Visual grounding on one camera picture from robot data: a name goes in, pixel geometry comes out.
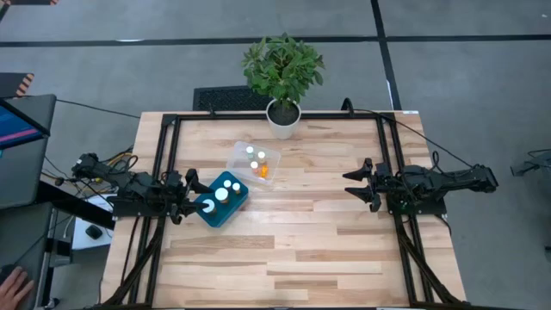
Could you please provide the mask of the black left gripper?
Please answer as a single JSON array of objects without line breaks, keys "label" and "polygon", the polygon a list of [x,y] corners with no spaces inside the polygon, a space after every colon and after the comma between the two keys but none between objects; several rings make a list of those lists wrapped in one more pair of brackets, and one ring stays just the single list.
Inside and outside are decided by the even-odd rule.
[{"label": "black left gripper", "polygon": [[[173,224],[180,224],[184,215],[190,215],[211,205],[202,202],[184,201],[182,176],[177,170],[166,171],[161,175],[164,186],[164,205],[167,216]],[[186,186],[195,193],[212,193],[213,190],[199,182],[196,169],[188,169],[185,175]]]}]

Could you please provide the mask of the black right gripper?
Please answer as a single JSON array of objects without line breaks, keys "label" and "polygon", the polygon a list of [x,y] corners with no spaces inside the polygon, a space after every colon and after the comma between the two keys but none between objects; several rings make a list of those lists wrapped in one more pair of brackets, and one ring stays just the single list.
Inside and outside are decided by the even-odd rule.
[{"label": "black right gripper", "polygon": [[368,186],[365,188],[347,187],[344,190],[363,202],[369,203],[371,212],[378,212],[381,207],[380,193],[386,194],[390,190],[390,179],[392,173],[388,164],[373,164],[371,158],[365,159],[365,165],[359,170],[343,174],[344,178],[361,181],[368,179]]}]

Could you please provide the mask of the blue plastic bin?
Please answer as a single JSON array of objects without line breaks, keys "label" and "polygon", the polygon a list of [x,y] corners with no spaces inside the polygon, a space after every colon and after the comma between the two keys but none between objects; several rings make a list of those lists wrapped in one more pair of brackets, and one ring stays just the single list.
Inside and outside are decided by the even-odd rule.
[{"label": "blue plastic bin", "polygon": [[[239,183],[241,185],[241,192],[237,195],[232,187],[227,189],[229,191],[229,202],[222,204],[219,203],[215,196],[214,192],[218,188],[225,188],[223,182],[225,180],[230,180],[232,185],[234,183]],[[195,202],[203,202],[205,199],[211,199],[214,201],[216,206],[215,214],[205,214],[202,210],[197,211],[200,217],[202,217],[211,227],[221,227],[231,216],[237,211],[241,205],[247,200],[249,189],[238,180],[232,173],[229,171],[222,172],[210,185],[210,188],[214,190],[213,193],[201,194],[196,199]]]}]

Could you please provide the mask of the clear plastic bin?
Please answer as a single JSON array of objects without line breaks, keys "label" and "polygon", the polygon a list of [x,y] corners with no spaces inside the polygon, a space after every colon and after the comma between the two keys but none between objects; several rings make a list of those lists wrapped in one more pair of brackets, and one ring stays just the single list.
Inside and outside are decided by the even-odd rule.
[{"label": "clear plastic bin", "polygon": [[[254,148],[254,158],[248,158],[245,148],[247,146],[252,146]],[[268,165],[269,174],[266,179],[260,177],[260,168],[263,164],[258,162],[257,153],[265,152],[266,160],[263,164]],[[259,172],[257,174],[252,172],[251,162],[256,161],[259,165]],[[261,183],[263,185],[271,185],[275,175],[276,170],[281,161],[281,154],[277,151],[268,149],[263,146],[253,145],[252,143],[238,141],[234,144],[232,155],[229,157],[226,163],[226,169],[233,173],[236,177],[246,179],[252,182]]]}]

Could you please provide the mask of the white plant pot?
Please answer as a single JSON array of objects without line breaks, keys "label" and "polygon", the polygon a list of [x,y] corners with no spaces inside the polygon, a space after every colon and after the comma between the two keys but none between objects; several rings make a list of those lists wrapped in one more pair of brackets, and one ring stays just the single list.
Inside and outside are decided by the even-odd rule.
[{"label": "white plant pot", "polygon": [[301,109],[294,102],[281,103],[273,99],[266,108],[266,117],[273,135],[279,140],[286,140],[299,126]]}]

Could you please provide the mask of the black ribbed floor mat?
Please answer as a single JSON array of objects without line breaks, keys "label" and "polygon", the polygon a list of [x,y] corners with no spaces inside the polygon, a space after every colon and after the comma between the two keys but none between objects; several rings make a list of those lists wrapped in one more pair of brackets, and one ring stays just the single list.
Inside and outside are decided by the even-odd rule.
[{"label": "black ribbed floor mat", "polygon": [[194,89],[194,111],[265,110],[272,99],[248,86],[206,87]]}]

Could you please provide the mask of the white box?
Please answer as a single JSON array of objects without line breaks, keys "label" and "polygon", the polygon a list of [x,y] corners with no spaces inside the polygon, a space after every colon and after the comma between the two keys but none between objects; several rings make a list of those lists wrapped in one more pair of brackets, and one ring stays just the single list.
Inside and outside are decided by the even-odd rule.
[{"label": "white box", "polygon": [[[99,208],[102,208],[104,210],[111,212],[113,208],[110,207],[106,202],[106,199],[110,196],[112,196],[112,194],[93,195],[92,197],[87,199],[87,202],[90,202],[91,204],[94,204]],[[76,218],[74,232],[72,236],[73,250],[75,251],[85,250],[85,249],[89,249],[97,246],[104,246],[104,245],[111,244],[111,240],[113,237],[112,230],[99,226],[99,230],[102,234],[97,239],[93,239],[85,232],[85,230],[90,226],[91,226],[90,222],[86,220],[82,220],[80,218]]]}]

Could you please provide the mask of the green leafy plant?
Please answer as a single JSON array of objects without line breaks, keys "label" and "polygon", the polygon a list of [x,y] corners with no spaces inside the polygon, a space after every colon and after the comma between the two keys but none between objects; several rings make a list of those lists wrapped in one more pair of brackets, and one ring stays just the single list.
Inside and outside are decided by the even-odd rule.
[{"label": "green leafy plant", "polygon": [[248,87],[284,107],[300,103],[312,85],[321,85],[323,56],[287,34],[264,37],[244,52],[241,61]]}]

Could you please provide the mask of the grey desk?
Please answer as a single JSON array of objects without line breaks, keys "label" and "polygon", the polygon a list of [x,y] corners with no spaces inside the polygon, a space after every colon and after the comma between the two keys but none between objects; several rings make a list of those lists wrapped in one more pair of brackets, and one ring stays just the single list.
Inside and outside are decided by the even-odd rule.
[{"label": "grey desk", "polygon": [[50,203],[0,210],[0,269],[21,266],[34,287],[17,310],[35,310],[47,304],[52,279],[48,250],[53,207]]}]

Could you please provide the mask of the black desk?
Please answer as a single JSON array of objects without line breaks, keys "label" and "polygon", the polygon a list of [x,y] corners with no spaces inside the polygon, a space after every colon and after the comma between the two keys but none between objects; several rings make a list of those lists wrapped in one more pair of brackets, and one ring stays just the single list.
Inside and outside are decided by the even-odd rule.
[{"label": "black desk", "polygon": [[0,156],[0,210],[51,203],[55,208],[113,230],[113,215],[103,208],[40,180],[47,139],[3,150]]}]

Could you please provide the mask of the black chair base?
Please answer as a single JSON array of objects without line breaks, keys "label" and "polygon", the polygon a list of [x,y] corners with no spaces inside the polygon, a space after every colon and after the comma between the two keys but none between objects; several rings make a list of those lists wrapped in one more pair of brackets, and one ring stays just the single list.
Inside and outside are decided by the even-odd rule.
[{"label": "black chair base", "polygon": [[528,151],[527,156],[511,166],[511,174],[514,177],[522,177],[529,171],[540,170],[545,177],[551,179],[551,148]]}]

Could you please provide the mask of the computer monitor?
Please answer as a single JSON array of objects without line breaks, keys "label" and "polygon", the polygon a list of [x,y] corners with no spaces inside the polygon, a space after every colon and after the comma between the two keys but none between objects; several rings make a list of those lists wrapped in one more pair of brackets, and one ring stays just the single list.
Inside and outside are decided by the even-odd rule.
[{"label": "computer monitor", "polygon": [[55,95],[0,97],[0,150],[51,136]]}]

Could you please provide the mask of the person's hand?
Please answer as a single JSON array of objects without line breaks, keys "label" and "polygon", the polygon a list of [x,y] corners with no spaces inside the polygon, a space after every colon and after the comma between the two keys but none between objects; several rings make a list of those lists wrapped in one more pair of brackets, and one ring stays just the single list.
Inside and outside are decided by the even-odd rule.
[{"label": "person's hand", "polygon": [[0,284],[0,310],[16,310],[20,302],[34,287],[28,280],[28,273],[22,267],[15,267]]}]

